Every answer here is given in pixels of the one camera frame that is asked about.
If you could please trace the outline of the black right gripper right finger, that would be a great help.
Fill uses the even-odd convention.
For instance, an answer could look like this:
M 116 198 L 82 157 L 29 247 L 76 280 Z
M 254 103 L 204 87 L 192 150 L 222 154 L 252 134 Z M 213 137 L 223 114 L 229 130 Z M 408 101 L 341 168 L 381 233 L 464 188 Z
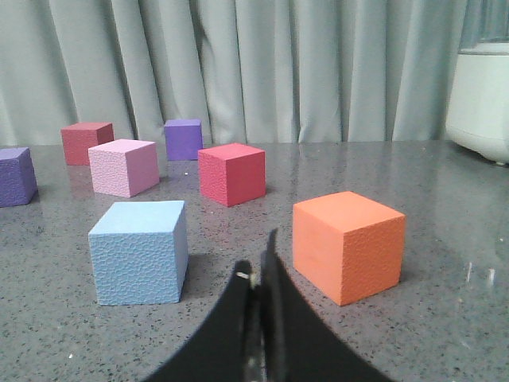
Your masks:
M 388 381 L 344 344 L 293 284 L 270 232 L 261 256 L 261 320 L 268 381 Z

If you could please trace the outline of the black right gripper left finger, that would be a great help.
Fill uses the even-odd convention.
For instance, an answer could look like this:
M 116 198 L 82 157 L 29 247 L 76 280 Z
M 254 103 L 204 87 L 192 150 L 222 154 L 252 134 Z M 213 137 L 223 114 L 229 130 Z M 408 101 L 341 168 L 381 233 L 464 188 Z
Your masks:
M 213 310 L 185 345 L 148 381 L 242 381 L 243 341 L 251 292 L 251 265 L 235 263 Z

